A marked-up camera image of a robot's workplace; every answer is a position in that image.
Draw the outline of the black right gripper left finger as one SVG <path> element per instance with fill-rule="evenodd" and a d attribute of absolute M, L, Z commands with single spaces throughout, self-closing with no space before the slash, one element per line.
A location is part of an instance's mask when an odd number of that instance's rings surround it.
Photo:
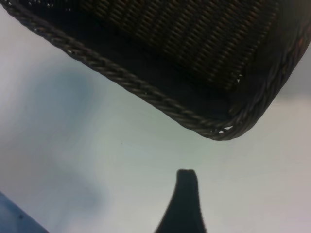
<path fill-rule="evenodd" d="M 156 229 L 156 233 L 182 233 L 185 226 L 186 204 L 186 170 L 180 169 L 176 174 L 174 191 L 167 209 Z"/>

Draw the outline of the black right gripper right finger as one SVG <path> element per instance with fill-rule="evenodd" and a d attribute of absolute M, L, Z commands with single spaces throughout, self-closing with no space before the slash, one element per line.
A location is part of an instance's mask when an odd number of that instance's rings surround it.
<path fill-rule="evenodd" d="M 198 179 L 193 169 L 187 170 L 190 182 L 190 211 L 195 224 L 196 233 L 207 233 L 201 212 Z"/>

